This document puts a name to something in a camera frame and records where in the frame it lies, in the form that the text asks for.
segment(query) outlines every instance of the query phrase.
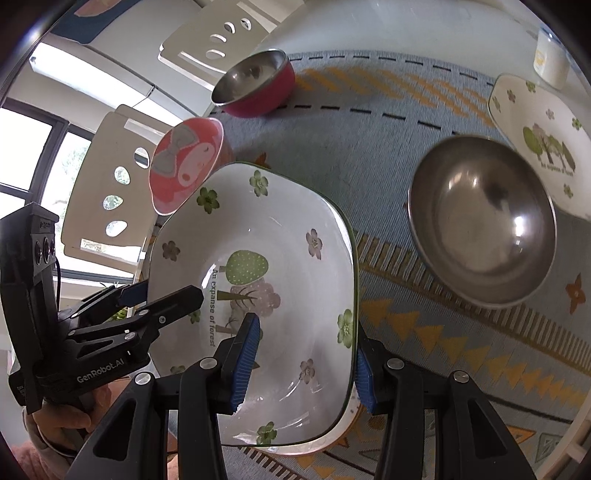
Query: stainless steel bowl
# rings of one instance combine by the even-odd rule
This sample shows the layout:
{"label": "stainless steel bowl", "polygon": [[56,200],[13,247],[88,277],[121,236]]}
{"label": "stainless steel bowl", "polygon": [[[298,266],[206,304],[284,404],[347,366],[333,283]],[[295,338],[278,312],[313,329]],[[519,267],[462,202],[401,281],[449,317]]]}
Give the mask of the stainless steel bowl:
{"label": "stainless steel bowl", "polygon": [[212,92],[212,102],[226,106],[270,85],[289,63],[282,50],[265,50],[245,58],[228,70]]}
{"label": "stainless steel bowl", "polygon": [[471,303],[520,303],[542,285],[556,251],[556,217],[533,168],[499,142],[443,140],[408,191],[418,250],[441,282]]}

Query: window pane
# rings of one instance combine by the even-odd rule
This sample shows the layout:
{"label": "window pane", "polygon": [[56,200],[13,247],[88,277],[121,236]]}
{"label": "window pane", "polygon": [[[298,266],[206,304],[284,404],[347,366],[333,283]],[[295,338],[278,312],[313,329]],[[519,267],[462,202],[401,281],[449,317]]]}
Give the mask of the window pane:
{"label": "window pane", "polygon": [[[85,138],[72,133],[66,134],[57,153],[56,161],[51,168],[41,200],[43,207],[60,216],[60,221],[56,224],[57,258],[60,261],[60,267],[67,270],[131,278],[133,275],[130,273],[64,255],[64,245],[61,243],[61,226],[66,215],[66,207],[70,200],[72,189],[74,188],[74,182],[76,181],[88,147],[90,147],[90,141]],[[137,260],[140,250],[136,247],[112,247],[88,241],[84,241],[84,247],[131,261]]]}
{"label": "window pane", "polygon": [[6,217],[12,212],[16,212],[20,207],[25,206],[23,199],[0,193],[0,218]]}
{"label": "window pane", "polygon": [[51,132],[44,124],[20,113],[0,109],[0,181],[28,190],[37,160]]}

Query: white chair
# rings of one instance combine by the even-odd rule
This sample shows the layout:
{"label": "white chair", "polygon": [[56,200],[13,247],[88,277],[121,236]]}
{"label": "white chair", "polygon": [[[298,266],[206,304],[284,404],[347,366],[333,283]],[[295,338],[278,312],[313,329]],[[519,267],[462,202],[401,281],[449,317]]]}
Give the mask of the white chair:
{"label": "white chair", "polygon": [[535,475],[538,480],[556,478],[570,459],[581,463],[587,454],[587,450],[581,446],[581,443],[587,437],[589,430],[591,430],[591,391],[558,445],[536,470]]}
{"label": "white chair", "polygon": [[[148,166],[158,142],[171,128],[126,105],[105,116],[68,202],[61,231],[65,255],[136,272],[139,252],[156,220]],[[89,248],[92,244],[131,249],[120,256],[120,248]],[[129,258],[130,250],[135,260]]]}
{"label": "white chair", "polygon": [[272,11],[280,20],[249,0],[214,0],[164,41],[158,59],[213,90],[223,74],[248,57],[288,15],[285,9]]}

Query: oval hole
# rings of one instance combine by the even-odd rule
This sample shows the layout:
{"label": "oval hole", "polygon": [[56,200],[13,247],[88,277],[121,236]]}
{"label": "oval hole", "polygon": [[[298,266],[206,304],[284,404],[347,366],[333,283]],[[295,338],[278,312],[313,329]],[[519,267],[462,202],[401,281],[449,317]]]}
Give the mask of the oval hole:
{"label": "oval hole", "polygon": [[129,172],[125,167],[117,167],[115,169],[115,180],[123,185],[129,185]]}
{"label": "oval hole", "polygon": [[134,160],[142,168],[148,168],[150,166],[150,157],[145,148],[139,147],[135,149]]}
{"label": "oval hole", "polygon": [[117,195],[107,195],[103,200],[103,208],[105,210],[115,210],[123,203],[123,198]]}
{"label": "oval hole", "polygon": [[205,56],[209,60],[219,60],[219,59],[224,58],[226,56],[226,54],[222,51],[219,51],[219,50],[208,50],[207,52],[205,52]]}
{"label": "oval hole", "polygon": [[217,33],[214,33],[213,35],[209,35],[209,39],[213,43],[226,43],[227,42],[226,37],[224,37],[222,35],[218,35]]}
{"label": "oval hole", "polygon": [[127,222],[123,220],[114,220],[109,222],[105,228],[105,233],[109,236],[117,236],[127,228]]}

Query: screw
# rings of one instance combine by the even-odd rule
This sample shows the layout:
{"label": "screw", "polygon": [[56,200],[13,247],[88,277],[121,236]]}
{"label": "screw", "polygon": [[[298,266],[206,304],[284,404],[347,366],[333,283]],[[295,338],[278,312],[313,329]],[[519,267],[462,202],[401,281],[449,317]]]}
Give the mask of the screw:
{"label": "screw", "polygon": [[392,370],[402,370],[404,368],[404,362],[399,358],[391,358],[388,360],[386,365],[388,365],[388,368],[391,368]]}
{"label": "screw", "polygon": [[147,372],[141,372],[135,376],[135,383],[138,385],[145,385],[146,383],[149,383],[150,380],[152,380],[152,375]]}
{"label": "screw", "polygon": [[199,362],[199,366],[204,370],[209,370],[210,368],[214,368],[217,365],[217,360],[211,356],[204,358]]}
{"label": "screw", "polygon": [[453,373],[453,379],[456,382],[468,383],[468,380],[470,380],[470,375],[468,375],[466,372],[463,372],[462,370],[457,370]]}

